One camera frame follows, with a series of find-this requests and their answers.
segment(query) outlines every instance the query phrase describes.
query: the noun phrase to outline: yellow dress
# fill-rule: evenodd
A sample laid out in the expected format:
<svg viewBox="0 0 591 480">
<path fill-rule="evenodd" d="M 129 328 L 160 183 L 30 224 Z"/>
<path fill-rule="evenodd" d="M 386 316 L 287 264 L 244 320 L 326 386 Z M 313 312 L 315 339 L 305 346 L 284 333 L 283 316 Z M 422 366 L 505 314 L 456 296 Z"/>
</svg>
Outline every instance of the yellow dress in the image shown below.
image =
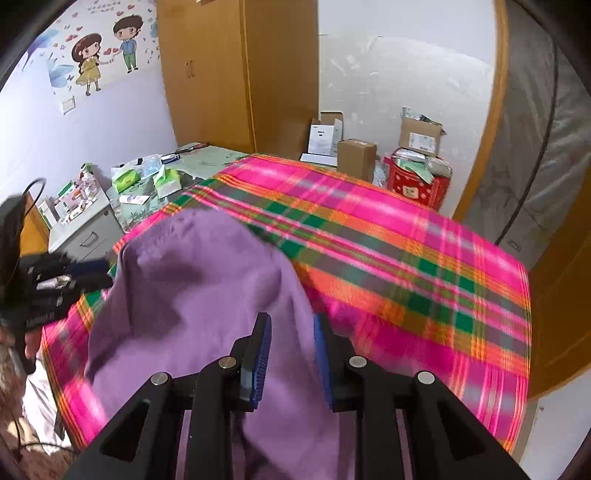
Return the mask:
<svg viewBox="0 0 591 480">
<path fill-rule="evenodd" d="M 100 78 L 99 59 L 90 57 L 82 63 L 82 74 L 76 80 L 77 85 L 87 85 L 96 82 Z"/>
</svg>

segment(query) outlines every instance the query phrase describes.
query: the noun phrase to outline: person's hand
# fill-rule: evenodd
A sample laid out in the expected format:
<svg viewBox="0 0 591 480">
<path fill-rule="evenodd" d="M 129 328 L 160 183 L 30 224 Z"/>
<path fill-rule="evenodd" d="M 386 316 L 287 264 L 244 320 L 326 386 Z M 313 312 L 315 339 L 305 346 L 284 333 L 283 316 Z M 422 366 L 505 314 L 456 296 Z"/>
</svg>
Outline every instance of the person's hand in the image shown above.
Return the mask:
<svg viewBox="0 0 591 480">
<path fill-rule="evenodd" d="M 0 326 L 0 345 L 14 346 L 14 337 L 6 327 Z M 37 352 L 41 348 L 41 329 L 25 333 L 25 356 L 29 360 L 35 360 Z"/>
<path fill-rule="evenodd" d="M 29 360 L 35 360 L 37 352 L 41 348 L 41 329 L 25 333 L 25 356 Z"/>
</svg>

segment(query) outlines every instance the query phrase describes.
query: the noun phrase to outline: table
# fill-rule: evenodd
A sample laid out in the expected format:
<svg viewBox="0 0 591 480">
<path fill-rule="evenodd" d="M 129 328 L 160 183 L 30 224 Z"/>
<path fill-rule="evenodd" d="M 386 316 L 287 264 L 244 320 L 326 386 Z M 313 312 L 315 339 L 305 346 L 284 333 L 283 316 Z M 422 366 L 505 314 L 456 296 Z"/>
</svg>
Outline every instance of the table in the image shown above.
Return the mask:
<svg viewBox="0 0 591 480">
<path fill-rule="evenodd" d="M 169 168 L 175 168 L 181 174 L 182 189 L 163 199 L 158 198 L 152 177 L 140 180 L 121 193 L 117 193 L 115 188 L 111 187 L 106 194 L 111 202 L 115 216 L 121 224 L 121 228 L 127 233 L 167 203 L 176 201 L 187 188 L 208 179 L 228 165 L 246 156 L 245 153 L 214 146 L 182 155 L 180 160 L 167 165 Z M 143 205 L 130 205 L 120 203 L 120 195 L 147 195 L 150 199 Z"/>
</svg>

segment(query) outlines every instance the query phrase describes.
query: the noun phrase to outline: metal screw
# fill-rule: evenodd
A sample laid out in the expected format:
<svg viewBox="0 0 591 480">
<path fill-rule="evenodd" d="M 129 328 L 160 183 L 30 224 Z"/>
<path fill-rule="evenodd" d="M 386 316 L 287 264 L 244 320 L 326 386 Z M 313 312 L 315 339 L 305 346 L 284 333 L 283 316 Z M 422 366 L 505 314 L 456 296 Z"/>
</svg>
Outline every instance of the metal screw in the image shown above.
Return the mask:
<svg viewBox="0 0 591 480">
<path fill-rule="evenodd" d="M 236 359 L 232 356 L 224 356 L 220 358 L 218 362 L 219 366 L 222 368 L 232 368 L 236 366 Z"/>
<path fill-rule="evenodd" d="M 349 365 L 354 368 L 363 368 L 368 364 L 368 361 L 362 356 L 355 355 L 349 358 Z"/>
<path fill-rule="evenodd" d="M 150 377 L 150 381 L 154 385 L 163 385 L 168 381 L 168 374 L 165 374 L 164 372 L 158 372 L 157 374 L 154 374 Z"/>
<path fill-rule="evenodd" d="M 431 385 L 432 383 L 435 382 L 435 375 L 433 375 L 431 372 L 420 372 L 417 375 L 417 379 L 419 380 L 419 382 L 421 382 L 423 385 Z"/>
</svg>

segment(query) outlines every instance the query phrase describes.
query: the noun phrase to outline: plaid tablecloth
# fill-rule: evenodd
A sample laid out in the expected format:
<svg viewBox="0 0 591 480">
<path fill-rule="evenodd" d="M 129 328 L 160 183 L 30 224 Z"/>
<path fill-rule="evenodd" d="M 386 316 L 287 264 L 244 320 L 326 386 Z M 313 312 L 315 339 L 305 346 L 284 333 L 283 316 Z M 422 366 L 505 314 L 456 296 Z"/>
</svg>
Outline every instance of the plaid tablecloth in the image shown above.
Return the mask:
<svg viewBox="0 0 591 480">
<path fill-rule="evenodd" d="M 434 372 L 507 450 L 521 428 L 530 369 L 523 266 L 458 223 L 386 190 L 298 162 L 254 155 L 192 188 L 115 246 L 184 208 L 245 223 L 292 261 L 316 311 L 386 369 Z M 43 352 L 74 441 L 105 415 L 83 376 L 107 292 L 47 326 Z"/>
</svg>

